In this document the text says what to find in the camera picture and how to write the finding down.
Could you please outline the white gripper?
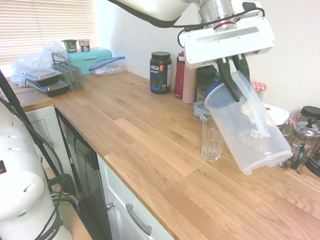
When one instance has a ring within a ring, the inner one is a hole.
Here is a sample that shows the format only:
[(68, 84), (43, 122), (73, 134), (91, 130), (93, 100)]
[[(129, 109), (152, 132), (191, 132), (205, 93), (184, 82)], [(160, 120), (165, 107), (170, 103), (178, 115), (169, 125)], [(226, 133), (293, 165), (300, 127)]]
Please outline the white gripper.
[(265, 17), (242, 18), (237, 28), (215, 32), (200, 29), (180, 35), (184, 47), (185, 65), (190, 69), (212, 65), (215, 62), (225, 86), (236, 102), (240, 101), (237, 84), (231, 76), (229, 60), (250, 82), (246, 56), (264, 54), (275, 44), (275, 36)]

